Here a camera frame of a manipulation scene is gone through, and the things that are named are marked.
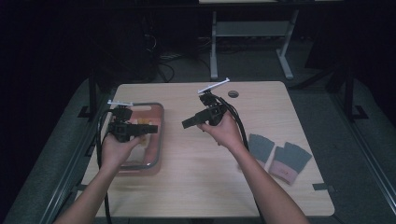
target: cable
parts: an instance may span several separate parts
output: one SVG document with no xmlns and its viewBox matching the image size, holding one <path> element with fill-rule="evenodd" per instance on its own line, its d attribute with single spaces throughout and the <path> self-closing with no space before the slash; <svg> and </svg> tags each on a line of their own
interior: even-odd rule
<svg viewBox="0 0 396 224">
<path fill-rule="evenodd" d="M 203 63 L 204 66 L 205 66 L 205 67 L 209 70 L 209 72 L 210 72 L 210 66 L 209 66 L 209 64 L 207 64 L 207 62 L 205 62 L 203 59 L 200 59 L 200 58 L 197 58 L 197 60 L 198 60 L 199 62 Z"/>
<path fill-rule="evenodd" d="M 332 217 L 337 220 L 340 224 L 345 224 L 345 222 L 343 220 L 341 220 L 338 216 L 336 216 L 335 214 L 332 214 Z"/>
<path fill-rule="evenodd" d="M 175 53 L 175 54 L 171 54 L 171 55 L 162 55 L 162 56 L 160 56 L 160 59 L 166 60 L 167 62 L 171 62 L 173 60 L 180 59 L 183 57 L 185 57 L 184 54 Z"/>
<path fill-rule="evenodd" d="M 106 115 L 107 113 L 111 113 L 113 110 L 108 109 L 106 110 L 102 116 L 98 120 L 97 128 L 96 128 L 96 154 L 97 154 L 97 163 L 99 169 L 102 167 L 102 142 L 101 142 L 101 131 L 102 131 L 102 124 L 103 124 L 103 116 Z M 105 213 L 106 213 L 106 220 L 108 224 L 111 224 L 111 215 L 110 215 L 110 209 L 108 206 L 108 193 L 106 193 L 105 196 Z"/>
<path fill-rule="evenodd" d="M 145 35 L 145 37 L 151 37 L 154 40 L 154 44 L 151 47 L 151 50 L 154 50 L 155 47 L 157 47 L 157 39 L 155 38 L 155 36 L 154 35 Z"/>
<path fill-rule="evenodd" d="M 175 76 L 175 69 L 171 65 L 168 65 L 165 63 L 158 63 L 158 65 L 162 65 L 162 66 L 165 66 L 165 67 L 168 67 L 169 69 L 171 69 L 172 75 L 171 75 L 171 77 L 169 77 L 169 79 L 166 78 L 165 73 L 160 69 L 160 67 L 158 67 L 158 70 L 157 70 L 158 74 L 163 78 L 163 82 L 165 82 L 165 83 L 170 82 Z"/>
<path fill-rule="evenodd" d="M 239 42 L 234 40 L 221 40 L 218 44 L 218 53 L 219 54 L 235 54 L 242 51 L 245 51 L 248 47 L 243 44 L 239 44 Z"/>
<path fill-rule="evenodd" d="M 228 104 L 223 98 L 218 97 L 217 95 L 214 95 L 212 93 L 209 93 L 209 94 L 211 94 L 213 97 L 215 97 L 217 100 L 219 100 L 222 104 L 224 104 L 227 107 L 227 109 L 230 111 L 231 115 L 233 116 L 236 123 L 238 124 L 239 132 L 241 132 L 242 140 L 243 140 L 244 145 L 248 151 L 248 140 L 247 140 L 245 128 L 244 128 L 244 125 L 242 124 L 242 120 L 239 118 L 238 112 L 236 111 L 235 107 Z"/>
</svg>

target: gray sponge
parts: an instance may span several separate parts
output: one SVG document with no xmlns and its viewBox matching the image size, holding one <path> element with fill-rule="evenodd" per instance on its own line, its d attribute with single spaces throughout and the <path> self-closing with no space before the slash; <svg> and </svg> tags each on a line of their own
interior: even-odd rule
<svg viewBox="0 0 396 224">
<path fill-rule="evenodd" d="M 287 142 L 285 147 L 276 148 L 269 172 L 291 185 L 311 158 L 307 151 Z"/>
<path fill-rule="evenodd" d="M 267 162 L 274 145 L 273 141 L 258 134 L 251 133 L 248 138 L 250 154 L 264 164 Z"/>
</svg>

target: wooden table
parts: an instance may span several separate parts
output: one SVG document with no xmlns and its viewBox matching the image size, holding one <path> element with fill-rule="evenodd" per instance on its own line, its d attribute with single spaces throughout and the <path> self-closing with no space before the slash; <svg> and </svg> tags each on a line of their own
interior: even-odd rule
<svg viewBox="0 0 396 224">
<path fill-rule="evenodd" d="M 218 147 L 196 127 L 183 129 L 181 121 L 205 109 L 197 91 L 213 83 L 133 84 L 119 86 L 115 101 L 158 102 L 164 107 L 161 170 L 152 176 L 117 176 L 108 191 L 113 217 L 257 217 L 248 184 L 231 153 Z M 230 98 L 228 91 L 238 91 Z M 233 105 L 247 135 L 260 134 L 274 141 L 296 144 L 312 151 L 288 92 L 281 82 L 229 82 L 212 93 Z M 82 184 L 98 172 L 92 154 Z M 326 217 L 334 212 L 315 158 L 289 186 L 276 179 L 307 216 Z M 97 216 L 104 217 L 102 206 Z"/>
</svg>

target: gray carpet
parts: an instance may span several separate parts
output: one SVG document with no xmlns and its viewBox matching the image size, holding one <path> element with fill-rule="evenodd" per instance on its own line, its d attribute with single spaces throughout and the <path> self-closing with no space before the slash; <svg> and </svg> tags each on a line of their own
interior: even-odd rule
<svg viewBox="0 0 396 224">
<path fill-rule="evenodd" d="M 259 44 L 245 44 L 243 50 L 235 53 L 219 54 L 219 80 L 229 77 L 231 81 L 279 80 L 286 86 L 293 86 L 318 70 L 304 68 L 304 62 L 310 50 L 309 42 L 292 42 L 288 52 L 291 70 L 295 79 L 283 77 L 277 61 L 275 48 L 281 40 L 262 41 Z M 175 70 L 171 82 L 209 81 L 208 53 L 200 54 L 200 60 L 183 58 L 168 65 Z M 164 74 L 170 77 L 171 70 L 162 66 Z M 312 223 L 396 223 L 381 189 L 364 159 L 360 145 L 350 130 L 350 123 L 340 112 L 334 101 L 339 95 L 325 91 L 328 81 L 325 77 L 304 90 L 290 91 L 304 132 L 317 160 L 325 183 L 330 187 L 330 195 L 335 207 L 335 217 L 311 217 Z M 163 82 L 157 77 L 153 82 Z M 355 105 L 361 105 L 369 119 L 357 120 L 356 125 L 368 145 L 380 161 L 389 181 L 396 184 L 396 130 L 376 106 L 370 92 L 359 81 L 355 85 Z M 87 82 L 71 99 L 58 126 L 53 132 L 40 156 L 35 169 L 23 187 L 19 198 L 11 208 L 6 223 L 38 223 L 46 211 L 46 204 L 63 175 L 64 167 L 71 154 L 87 130 L 87 119 L 77 119 L 77 111 L 89 102 Z M 89 157 L 79 152 L 77 169 L 70 177 L 70 185 L 76 185 L 83 177 Z M 73 202 L 75 191 L 66 194 L 63 209 Z M 145 219 L 114 218 L 114 223 L 205 223 L 209 220 L 190 219 Z M 95 223 L 106 223 L 97 218 Z M 257 218 L 219 218 L 214 223 L 260 223 Z"/>
</svg>

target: black cable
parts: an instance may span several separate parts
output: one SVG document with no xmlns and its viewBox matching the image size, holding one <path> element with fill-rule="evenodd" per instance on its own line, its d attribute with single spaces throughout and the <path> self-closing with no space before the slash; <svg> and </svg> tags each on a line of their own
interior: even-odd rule
<svg viewBox="0 0 396 224">
<path fill-rule="evenodd" d="M 168 67 L 172 71 L 171 77 L 166 78 L 165 73 L 160 68 L 158 68 L 158 74 L 163 78 L 163 82 L 168 83 L 172 81 L 172 79 L 175 77 L 175 69 L 171 65 L 165 63 L 158 63 L 158 65 Z"/>
<path fill-rule="evenodd" d="M 243 46 L 242 44 L 239 44 L 238 41 L 235 40 L 221 40 L 218 42 L 218 54 L 235 54 L 239 52 L 246 51 L 248 46 Z"/>
<path fill-rule="evenodd" d="M 246 135 L 246 132 L 245 132 L 245 128 L 244 128 L 244 125 L 242 124 L 242 120 L 239 118 L 238 112 L 236 111 L 235 107 L 233 107 L 232 105 L 228 104 L 223 98 L 218 97 L 217 95 L 214 95 L 212 93 L 209 93 L 209 94 L 211 94 L 213 97 L 215 97 L 217 100 L 219 100 L 230 111 L 231 115 L 233 116 L 233 118 L 235 119 L 236 123 L 238 124 L 239 132 L 241 133 L 242 140 L 243 140 L 244 145 L 245 145 L 245 147 L 246 147 L 246 149 L 248 151 L 248 139 L 247 139 L 247 135 Z"/>
<path fill-rule="evenodd" d="M 199 62 L 203 63 L 204 66 L 205 66 L 205 67 L 209 70 L 209 72 L 210 72 L 210 66 L 209 66 L 209 64 L 207 64 L 207 62 L 205 62 L 203 59 L 200 59 L 200 58 L 197 58 L 197 60 L 198 60 Z"/>
<path fill-rule="evenodd" d="M 98 124 L 96 126 L 96 155 L 97 155 L 97 163 L 99 169 L 102 167 L 102 142 L 101 142 L 101 131 L 102 131 L 102 124 L 103 124 L 103 116 L 106 115 L 107 113 L 111 113 L 112 110 L 108 109 L 106 110 L 102 116 L 98 120 Z M 105 213 L 106 213 L 106 220 L 108 224 L 111 224 L 111 215 L 110 215 L 110 209 L 108 206 L 108 194 L 106 193 L 105 196 Z"/>
<path fill-rule="evenodd" d="M 341 224 L 346 224 L 343 220 L 341 220 L 338 216 L 336 216 L 335 214 L 332 214 L 332 217 L 337 220 L 339 223 Z"/>
</svg>

